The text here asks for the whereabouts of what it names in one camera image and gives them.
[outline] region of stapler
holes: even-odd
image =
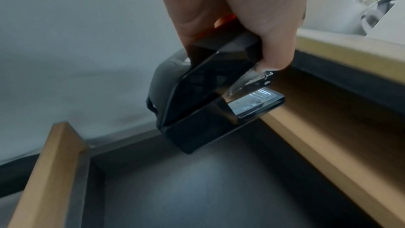
[[[255,71],[262,57],[260,37],[234,19],[166,59],[146,100],[157,128],[191,154],[282,105],[273,73]]]

